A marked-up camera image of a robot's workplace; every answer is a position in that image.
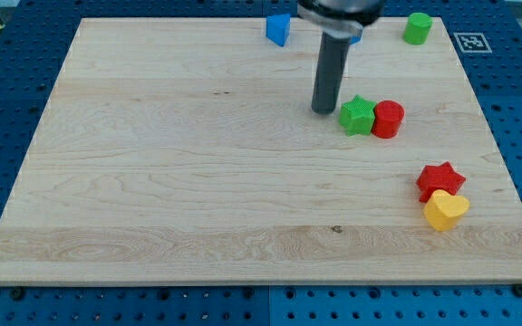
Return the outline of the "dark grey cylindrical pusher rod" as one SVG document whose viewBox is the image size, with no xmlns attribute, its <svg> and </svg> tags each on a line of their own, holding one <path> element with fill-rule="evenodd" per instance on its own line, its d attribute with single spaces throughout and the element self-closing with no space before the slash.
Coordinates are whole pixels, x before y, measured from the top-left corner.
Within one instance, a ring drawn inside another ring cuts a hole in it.
<svg viewBox="0 0 522 326">
<path fill-rule="evenodd" d="M 350 38 L 322 33 L 311 103 L 313 112 L 331 114 L 335 110 L 350 45 Z"/>
</svg>

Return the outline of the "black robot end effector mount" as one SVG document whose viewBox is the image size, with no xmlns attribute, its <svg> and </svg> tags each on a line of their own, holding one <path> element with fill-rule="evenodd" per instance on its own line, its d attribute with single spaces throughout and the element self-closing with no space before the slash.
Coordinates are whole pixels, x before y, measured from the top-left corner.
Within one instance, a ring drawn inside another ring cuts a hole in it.
<svg viewBox="0 0 522 326">
<path fill-rule="evenodd" d="M 335 38 L 361 36 L 363 29 L 375 23 L 385 0 L 298 0 L 297 14 L 319 26 Z"/>
</svg>

